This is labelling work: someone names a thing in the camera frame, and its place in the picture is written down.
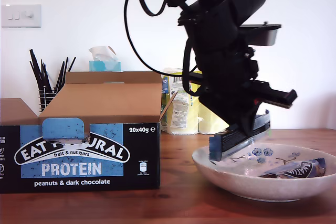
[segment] wall switch plate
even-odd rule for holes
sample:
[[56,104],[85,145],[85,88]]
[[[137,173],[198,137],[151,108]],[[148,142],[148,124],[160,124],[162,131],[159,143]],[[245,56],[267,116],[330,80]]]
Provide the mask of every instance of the wall switch plate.
[[41,5],[1,6],[1,26],[3,28],[40,28],[41,20]]

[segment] white bowl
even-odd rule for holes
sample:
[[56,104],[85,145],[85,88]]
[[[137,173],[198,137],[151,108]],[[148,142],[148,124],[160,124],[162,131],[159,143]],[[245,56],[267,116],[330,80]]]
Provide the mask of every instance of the white bowl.
[[[210,182],[235,195],[261,201],[287,202],[317,195],[336,183],[336,157],[291,145],[255,143],[220,162],[208,159],[208,146],[193,153],[197,169]],[[324,158],[326,174],[317,178],[259,178],[288,162]]]

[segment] bowl rim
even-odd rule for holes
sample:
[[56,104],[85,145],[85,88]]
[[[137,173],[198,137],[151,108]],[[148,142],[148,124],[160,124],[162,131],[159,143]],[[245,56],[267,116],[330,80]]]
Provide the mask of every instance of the bowl rim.
[[[290,146],[290,147],[298,147],[298,148],[301,148],[301,149],[307,149],[307,150],[313,150],[314,152],[320,152],[320,153],[323,153],[323,154],[327,154],[333,158],[335,158],[336,160],[336,156],[332,155],[332,154],[329,154],[329,153],[326,153],[326,152],[322,152],[322,151],[318,151],[318,150],[314,150],[314,149],[311,149],[311,148],[306,148],[306,147],[301,147],[301,146],[296,146],[296,145],[289,145],[289,144],[275,144],[275,143],[265,143],[265,142],[260,142],[258,144],[269,144],[269,145],[278,145],[278,146]],[[209,149],[209,146],[203,146],[203,147],[200,147],[200,148],[197,148],[193,154],[192,154],[192,159],[194,161],[195,164],[199,165],[199,166],[202,166],[202,167],[205,167],[207,169],[210,169],[210,170],[213,170],[214,172],[217,172],[217,173],[224,173],[224,174],[227,174],[227,175],[231,175],[231,176],[237,176],[237,177],[241,177],[241,178],[253,178],[253,179],[272,179],[272,180],[277,180],[277,181],[302,181],[302,180],[312,180],[312,179],[323,179],[323,178],[327,178],[327,177],[332,177],[332,176],[336,176],[336,172],[333,173],[333,174],[329,174],[329,175],[325,175],[323,177],[315,177],[315,178],[290,178],[290,179],[274,179],[274,178],[262,178],[262,177],[254,177],[254,176],[249,176],[249,175],[241,175],[241,174],[236,174],[236,173],[230,173],[230,172],[224,172],[224,171],[218,171],[214,168],[211,168],[211,167],[208,167],[208,166],[205,166],[205,165],[202,165],[200,164],[199,162],[197,162],[194,158],[194,154],[200,150],[200,149]]]

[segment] wooden table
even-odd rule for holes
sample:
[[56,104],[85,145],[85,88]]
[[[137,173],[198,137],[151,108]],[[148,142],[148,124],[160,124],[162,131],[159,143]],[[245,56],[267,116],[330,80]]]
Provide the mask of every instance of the wooden table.
[[[335,139],[333,130],[277,130],[270,141],[336,155]],[[309,199],[267,203],[213,186],[191,158],[207,141],[205,135],[162,134],[159,190],[1,195],[0,223],[336,223],[336,187]]]

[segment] blue floral pattern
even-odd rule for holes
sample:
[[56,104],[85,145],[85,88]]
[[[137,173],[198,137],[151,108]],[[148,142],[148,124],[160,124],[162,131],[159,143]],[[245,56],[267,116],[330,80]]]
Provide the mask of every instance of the blue floral pattern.
[[272,156],[272,154],[273,154],[273,151],[270,148],[264,149],[264,155],[265,156],[270,157],[270,156]]
[[292,155],[289,155],[288,157],[298,157],[301,153],[299,152],[293,152]]
[[258,163],[263,164],[264,162],[266,162],[266,159],[264,157],[259,157],[257,161]]
[[252,154],[255,156],[261,156],[261,149],[259,148],[254,148],[254,150],[252,151]]
[[[300,156],[301,153],[299,152],[293,152],[291,155],[288,156],[288,160],[282,159],[276,156],[275,159],[283,161],[284,164],[293,161],[296,159],[296,157]],[[243,155],[241,157],[237,158],[231,158],[233,162],[239,162],[240,159],[247,159],[249,161],[257,161],[259,164],[268,163],[268,165],[278,165],[281,162],[274,160],[273,158],[270,158],[274,155],[274,151],[271,148],[254,148],[251,152],[248,152],[247,155]]]

